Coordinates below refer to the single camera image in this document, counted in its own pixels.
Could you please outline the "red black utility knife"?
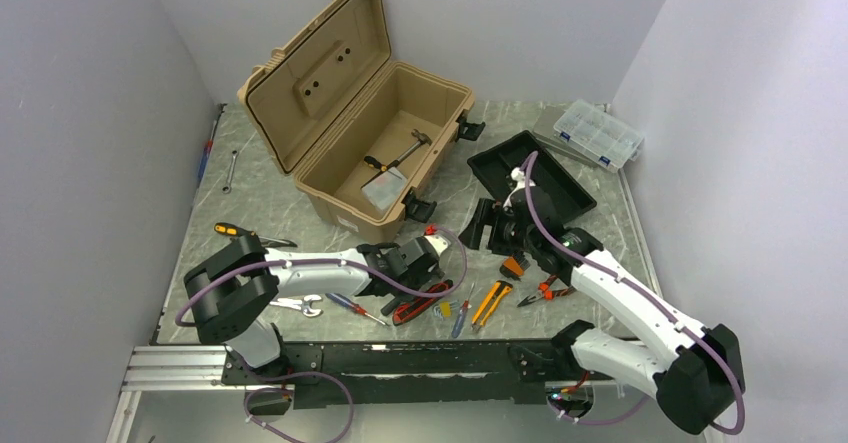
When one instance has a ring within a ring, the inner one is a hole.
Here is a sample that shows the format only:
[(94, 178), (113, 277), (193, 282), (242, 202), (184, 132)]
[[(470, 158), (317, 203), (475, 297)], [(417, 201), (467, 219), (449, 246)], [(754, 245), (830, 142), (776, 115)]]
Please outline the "red black utility knife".
[[(430, 286), (427, 293), (441, 293), (452, 289), (454, 282), (451, 279), (443, 280)], [(421, 316), (427, 309), (440, 300), (440, 297), (423, 298), (415, 297), (412, 300), (400, 304), (392, 313), (392, 324), (402, 326)]]

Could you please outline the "orange black utility knife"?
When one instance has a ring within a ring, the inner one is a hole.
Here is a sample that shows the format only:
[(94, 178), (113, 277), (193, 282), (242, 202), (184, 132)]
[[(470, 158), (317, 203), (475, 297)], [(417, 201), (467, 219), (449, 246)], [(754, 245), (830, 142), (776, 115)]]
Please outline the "orange black utility knife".
[(512, 283), (503, 280), (497, 280), (492, 285), (472, 318), (471, 328), (473, 333), (479, 332), (485, 326), (500, 302), (512, 292), (513, 288)]

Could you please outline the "small clear screw box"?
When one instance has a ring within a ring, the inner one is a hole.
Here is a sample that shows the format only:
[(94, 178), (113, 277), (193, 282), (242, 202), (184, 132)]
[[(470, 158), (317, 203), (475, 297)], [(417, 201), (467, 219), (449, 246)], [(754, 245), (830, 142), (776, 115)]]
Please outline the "small clear screw box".
[(391, 208), (405, 188), (408, 178), (397, 168), (390, 168), (376, 175), (362, 188), (366, 200), (377, 210), (385, 212)]

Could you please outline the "large black-handled hammer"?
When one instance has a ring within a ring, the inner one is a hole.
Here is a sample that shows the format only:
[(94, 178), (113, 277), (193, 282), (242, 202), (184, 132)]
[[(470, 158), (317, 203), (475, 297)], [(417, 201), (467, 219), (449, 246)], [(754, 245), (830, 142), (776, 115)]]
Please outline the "large black-handled hammer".
[(380, 166), (381, 171), (386, 172), (391, 168), (398, 167), (404, 160), (406, 160), (409, 156), (415, 153), (420, 147), (424, 145), (430, 145), (432, 143), (431, 138), (427, 134), (422, 133), (417, 129), (414, 129), (411, 132), (411, 136), (415, 139), (411, 146), (404, 150), (398, 157), (396, 157), (391, 162), (387, 164), (382, 164)]

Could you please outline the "tan plastic toolbox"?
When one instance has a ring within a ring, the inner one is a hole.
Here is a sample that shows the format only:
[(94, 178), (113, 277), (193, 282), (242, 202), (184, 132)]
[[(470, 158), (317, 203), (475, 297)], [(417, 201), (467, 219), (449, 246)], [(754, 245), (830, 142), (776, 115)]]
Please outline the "tan plastic toolbox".
[[(453, 145), (476, 140), (483, 123), (466, 85), (397, 60), (383, 0), (332, 0), (269, 61), (238, 97), (278, 170), (293, 178), (317, 215), (367, 242), (393, 240), (408, 220), (427, 222), (425, 189)], [(361, 188), (409, 148), (417, 129), (432, 143), (397, 168), (408, 178), (385, 212)]]

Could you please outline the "small claw hammer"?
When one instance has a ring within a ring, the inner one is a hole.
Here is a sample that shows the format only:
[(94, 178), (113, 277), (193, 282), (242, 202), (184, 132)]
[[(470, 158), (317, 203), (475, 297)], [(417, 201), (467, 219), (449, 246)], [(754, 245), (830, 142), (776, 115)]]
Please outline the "small claw hammer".
[(405, 301), (406, 301), (405, 297), (400, 297), (400, 296), (394, 297), (388, 303), (386, 303), (385, 305), (383, 305), (381, 307), (380, 313), (383, 316), (389, 316), (396, 310), (396, 308), (398, 306), (400, 306)]

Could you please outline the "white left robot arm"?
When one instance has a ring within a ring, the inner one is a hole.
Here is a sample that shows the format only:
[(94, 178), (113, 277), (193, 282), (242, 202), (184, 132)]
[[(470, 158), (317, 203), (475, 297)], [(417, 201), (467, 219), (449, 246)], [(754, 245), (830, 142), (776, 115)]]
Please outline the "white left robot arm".
[(420, 296), (443, 273), (450, 247), (442, 235), (418, 236), (402, 245), (362, 244), (336, 253), (284, 252), (241, 236), (184, 277), (189, 297), (176, 315), (206, 345), (227, 346), (264, 383), (279, 380), (288, 357), (279, 330), (261, 315), (279, 297), (337, 293), (345, 297)]

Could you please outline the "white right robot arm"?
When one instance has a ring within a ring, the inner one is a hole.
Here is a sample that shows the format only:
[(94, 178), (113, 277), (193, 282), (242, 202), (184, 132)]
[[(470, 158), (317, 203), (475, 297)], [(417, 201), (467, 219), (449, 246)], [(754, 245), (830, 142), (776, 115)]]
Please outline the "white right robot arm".
[(607, 375), (653, 398), (690, 434), (714, 425), (734, 407), (737, 419), (728, 431), (741, 431), (745, 381), (739, 340), (731, 329), (707, 327), (661, 299), (589, 232), (562, 225), (539, 187), (519, 188), (504, 203), (480, 200), (461, 242), (478, 248), (486, 227), (492, 230), (492, 252), (530, 256), (543, 271), (605, 307), (637, 339), (613, 337), (584, 320), (569, 323), (550, 340), (557, 374)]

